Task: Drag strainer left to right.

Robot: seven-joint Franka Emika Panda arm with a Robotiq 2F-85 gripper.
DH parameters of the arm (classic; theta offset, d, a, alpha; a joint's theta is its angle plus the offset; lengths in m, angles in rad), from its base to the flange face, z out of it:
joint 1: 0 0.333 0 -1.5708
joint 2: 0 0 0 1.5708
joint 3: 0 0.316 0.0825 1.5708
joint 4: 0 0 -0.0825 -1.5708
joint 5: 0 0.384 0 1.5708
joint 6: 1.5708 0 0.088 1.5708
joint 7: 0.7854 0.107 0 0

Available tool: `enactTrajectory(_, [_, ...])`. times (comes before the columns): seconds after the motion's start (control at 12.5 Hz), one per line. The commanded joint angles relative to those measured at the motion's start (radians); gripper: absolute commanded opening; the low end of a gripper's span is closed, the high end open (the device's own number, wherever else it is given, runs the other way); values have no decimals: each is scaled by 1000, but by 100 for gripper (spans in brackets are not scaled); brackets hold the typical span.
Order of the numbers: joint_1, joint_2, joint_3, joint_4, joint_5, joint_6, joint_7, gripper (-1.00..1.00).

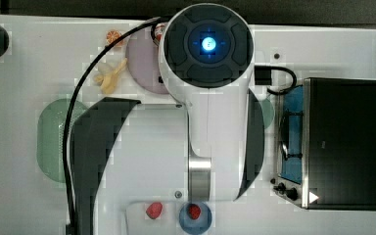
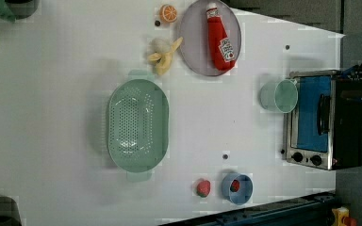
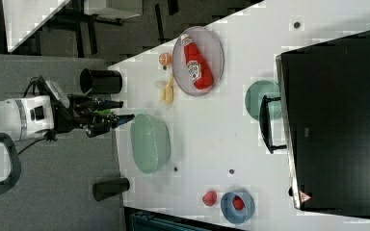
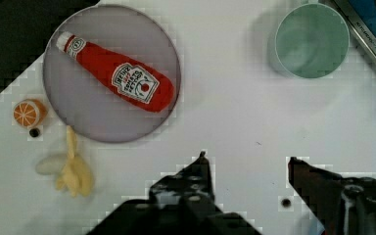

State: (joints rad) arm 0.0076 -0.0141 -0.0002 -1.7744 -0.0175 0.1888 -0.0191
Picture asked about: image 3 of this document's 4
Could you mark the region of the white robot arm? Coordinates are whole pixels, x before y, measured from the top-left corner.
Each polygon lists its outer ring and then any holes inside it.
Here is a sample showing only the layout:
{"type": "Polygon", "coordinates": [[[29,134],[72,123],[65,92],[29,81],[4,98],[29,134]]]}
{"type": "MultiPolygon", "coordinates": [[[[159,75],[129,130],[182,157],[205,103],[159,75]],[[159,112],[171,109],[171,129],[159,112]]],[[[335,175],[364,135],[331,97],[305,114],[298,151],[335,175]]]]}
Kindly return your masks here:
{"type": "Polygon", "coordinates": [[[74,129],[85,130],[90,138],[102,135],[134,118],[110,112],[122,106],[121,101],[78,95],[66,100],[43,95],[0,101],[0,195],[20,178],[18,141],[54,141],[74,129]]]}

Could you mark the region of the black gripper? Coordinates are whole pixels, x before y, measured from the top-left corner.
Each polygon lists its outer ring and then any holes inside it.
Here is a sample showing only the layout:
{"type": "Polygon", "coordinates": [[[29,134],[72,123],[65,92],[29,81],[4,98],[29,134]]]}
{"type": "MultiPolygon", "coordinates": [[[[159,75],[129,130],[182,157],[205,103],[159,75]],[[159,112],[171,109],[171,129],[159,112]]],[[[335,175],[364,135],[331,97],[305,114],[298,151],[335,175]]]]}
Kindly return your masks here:
{"type": "MultiPolygon", "coordinates": [[[[69,133],[73,129],[82,129],[93,121],[95,110],[118,109],[122,101],[97,100],[85,95],[68,94],[64,100],[54,100],[52,111],[56,134],[69,133]]],[[[134,119],[134,115],[99,115],[95,127],[100,130],[115,129],[134,119]]]]}

